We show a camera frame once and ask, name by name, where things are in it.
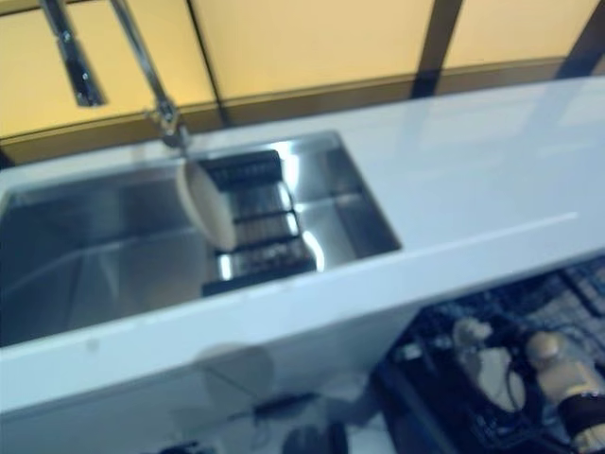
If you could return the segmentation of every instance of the black rack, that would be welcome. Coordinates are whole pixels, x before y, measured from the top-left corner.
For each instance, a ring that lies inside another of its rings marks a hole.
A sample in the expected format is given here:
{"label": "black rack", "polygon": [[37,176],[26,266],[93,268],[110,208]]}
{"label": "black rack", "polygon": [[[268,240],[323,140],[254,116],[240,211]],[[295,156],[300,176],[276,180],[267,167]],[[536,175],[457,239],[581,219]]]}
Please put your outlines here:
{"label": "black rack", "polygon": [[[445,437],[450,441],[457,439],[457,431],[464,431],[458,441],[464,445],[462,438],[472,433],[482,452],[527,452],[540,446],[539,452],[569,452],[556,410],[545,402],[535,382],[525,382],[527,402],[517,412],[499,409],[468,386],[451,337],[454,323],[463,317],[489,323],[495,344],[506,344],[512,330],[517,336],[522,330],[561,331],[595,359],[597,368],[605,369],[605,256],[422,309],[378,374],[387,392],[402,404],[406,397],[395,395],[403,394],[398,380],[406,381],[404,388],[413,389],[416,400],[432,414],[440,413],[442,406],[457,407],[453,417],[458,421]],[[443,397],[432,395],[438,388]],[[462,451],[470,446],[464,445]]]}

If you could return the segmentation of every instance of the sink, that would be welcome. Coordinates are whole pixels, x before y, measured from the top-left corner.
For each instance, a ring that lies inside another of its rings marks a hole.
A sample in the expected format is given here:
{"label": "sink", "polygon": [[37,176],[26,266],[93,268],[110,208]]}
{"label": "sink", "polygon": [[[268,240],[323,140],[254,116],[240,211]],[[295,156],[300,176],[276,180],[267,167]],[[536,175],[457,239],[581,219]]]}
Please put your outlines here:
{"label": "sink", "polygon": [[334,133],[198,163],[232,207],[231,253],[190,225],[178,161],[12,190],[0,218],[0,346],[402,247]]}

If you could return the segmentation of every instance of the yellow wall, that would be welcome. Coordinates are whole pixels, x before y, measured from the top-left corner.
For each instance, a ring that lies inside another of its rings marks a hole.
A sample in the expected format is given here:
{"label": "yellow wall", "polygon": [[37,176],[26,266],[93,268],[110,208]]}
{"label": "yellow wall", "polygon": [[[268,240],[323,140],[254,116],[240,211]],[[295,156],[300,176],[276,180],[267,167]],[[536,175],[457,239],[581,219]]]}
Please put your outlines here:
{"label": "yellow wall", "polygon": [[564,57],[598,0],[464,0],[443,67]]}
{"label": "yellow wall", "polygon": [[195,0],[226,98],[410,74],[433,0]]}
{"label": "yellow wall", "polygon": [[[186,5],[130,0],[166,90],[180,105],[214,100]],[[109,2],[69,5],[109,103],[76,104],[41,10],[0,17],[0,137],[141,112],[153,96]]]}
{"label": "yellow wall", "polygon": [[[183,0],[129,0],[167,92],[213,102]],[[445,68],[564,57],[598,0],[465,0]],[[0,0],[0,13],[33,0]],[[411,75],[433,0],[194,0],[221,93],[267,93]],[[76,105],[40,10],[0,17],[0,138],[151,108],[109,2],[69,5],[109,104]]]}

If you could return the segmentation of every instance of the faucet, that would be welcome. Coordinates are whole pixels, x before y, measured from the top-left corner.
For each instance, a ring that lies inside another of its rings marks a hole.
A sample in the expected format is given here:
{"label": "faucet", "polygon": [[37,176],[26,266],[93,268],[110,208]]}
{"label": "faucet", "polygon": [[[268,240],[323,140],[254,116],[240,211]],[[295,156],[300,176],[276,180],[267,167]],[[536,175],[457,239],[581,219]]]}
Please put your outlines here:
{"label": "faucet", "polygon": [[[67,70],[67,75],[76,96],[76,102],[82,107],[94,107],[105,104],[106,98],[97,82],[93,68],[84,54],[63,0],[39,0],[46,20],[57,39],[59,51]],[[141,32],[125,0],[110,0],[113,11],[129,39],[130,46],[147,78],[151,91],[155,95],[155,111],[151,118],[159,125],[162,140],[172,148],[178,148],[186,156],[189,133],[174,101],[166,94],[160,82],[158,72],[153,65]]]}

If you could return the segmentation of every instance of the white countertop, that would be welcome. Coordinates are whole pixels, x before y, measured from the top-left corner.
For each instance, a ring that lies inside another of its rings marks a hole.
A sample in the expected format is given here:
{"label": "white countertop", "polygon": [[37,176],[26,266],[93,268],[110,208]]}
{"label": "white countertop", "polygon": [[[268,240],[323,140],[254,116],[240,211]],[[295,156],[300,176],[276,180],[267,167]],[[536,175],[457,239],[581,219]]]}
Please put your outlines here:
{"label": "white countertop", "polygon": [[[122,383],[605,251],[605,78],[444,96],[201,134],[194,148],[337,131],[397,253],[0,350],[0,412]],[[159,142],[0,175],[15,184],[144,166]]]}

